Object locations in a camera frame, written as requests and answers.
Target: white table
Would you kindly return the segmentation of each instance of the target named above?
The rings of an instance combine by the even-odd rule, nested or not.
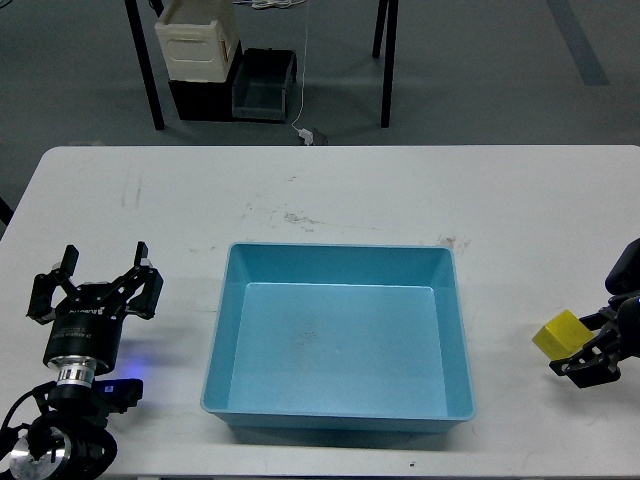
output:
[[[640,365],[579,390],[531,342],[564,308],[606,304],[640,236],[640,149],[59,148],[0,241],[0,410],[55,379],[25,318],[34,275],[72,243],[77,283],[113,280],[144,240],[165,279],[128,318],[112,376],[145,395],[112,415],[113,475],[639,476]],[[199,405],[227,249],[237,241],[450,246],[476,417],[446,435],[232,431]],[[14,422],[36,416],[29,403]]]

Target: light blue tray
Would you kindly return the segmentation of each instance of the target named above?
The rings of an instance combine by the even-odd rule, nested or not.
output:
[[[250,427],[444,432],[469,420],[451,251],[233,245],[202,407]]]

